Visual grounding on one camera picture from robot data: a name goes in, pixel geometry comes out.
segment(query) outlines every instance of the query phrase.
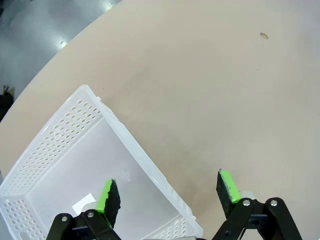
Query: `basket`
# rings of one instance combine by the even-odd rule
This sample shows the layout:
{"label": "basket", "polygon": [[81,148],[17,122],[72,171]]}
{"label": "basket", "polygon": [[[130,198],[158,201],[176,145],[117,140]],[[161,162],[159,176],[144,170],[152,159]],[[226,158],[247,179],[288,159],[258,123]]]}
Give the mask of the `basket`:
{"label": "basket", "polygon": [[117,182],[123,240],[201,237],[191,209],[113,112],[79,87],[32,140],[0,186],[0,211],[14,240],[44,240],[59,213]]}

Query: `table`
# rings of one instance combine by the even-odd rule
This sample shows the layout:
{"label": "table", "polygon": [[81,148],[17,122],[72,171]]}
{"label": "table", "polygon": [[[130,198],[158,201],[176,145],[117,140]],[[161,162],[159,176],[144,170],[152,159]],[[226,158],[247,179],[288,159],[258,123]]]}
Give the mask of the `table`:
{"label": "table", "polygon": [[191,207],[205,238],[225,219],[215,190],[222,168],[260,202],[283,198],[302,238],[318,239],[319,39],[314,15],[282,1],[121,2],[18,97],[0,124],[2,174],[88,84]]}

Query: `white sticker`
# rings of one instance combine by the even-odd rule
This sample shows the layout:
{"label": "white sticker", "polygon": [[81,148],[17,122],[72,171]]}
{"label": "white sticker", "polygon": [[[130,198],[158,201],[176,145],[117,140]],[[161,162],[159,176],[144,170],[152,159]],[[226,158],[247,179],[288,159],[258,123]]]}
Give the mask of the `white sticker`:
{"label": "white sticker", "polygon": [[95,203],[96,200],[94,196],[92,196],[91,193],[89,193],[87,196],[82,198],[80,201],[78,201],[75,205],[72,206],[73,210],[75,211],[76,215],[78,216],[85,205]]}

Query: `green tape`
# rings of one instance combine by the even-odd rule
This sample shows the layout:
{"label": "green tape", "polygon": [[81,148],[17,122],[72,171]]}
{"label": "green tape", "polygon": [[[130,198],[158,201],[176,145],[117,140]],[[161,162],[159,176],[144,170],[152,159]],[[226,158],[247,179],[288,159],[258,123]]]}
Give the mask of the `green tape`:
{"label": "green tape", "polygon": [[240,192],[238,191],[238,188],[232,179],[229,171],[220,171],[220,174],[222,176],[222,179],[224,181],[224,184],[226,186],[226,189],[228,191],[229,197],[231,199],[231,202],[237,203],[242,198],[240,195]]}
{"label": "green tape", "polygon": [[112,184],[112,179],[109,179],[106,181],[103,191],[100,194],[100,199],[96,205],[96,210],[101,213],[104,214],[105,213],[105,206],[106,206],[106,200],[109,197],[109,192],[110,192],[110,188],[111,188],[111,184]]}

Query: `screw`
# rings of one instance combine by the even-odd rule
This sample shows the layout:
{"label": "screw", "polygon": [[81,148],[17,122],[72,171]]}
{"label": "screw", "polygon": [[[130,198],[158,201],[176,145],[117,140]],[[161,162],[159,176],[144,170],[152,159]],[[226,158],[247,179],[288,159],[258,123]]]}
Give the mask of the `screw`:
{"label": "screw", "polygon": [[275,207],[277,206],[278,202],[276,200],[272,200],[271,201],[271,206]]}
{"label": "screw", "polygon": [[244,200],[242,204],[244,206],[249,206],[250,205],[250,201],[249,200]]}

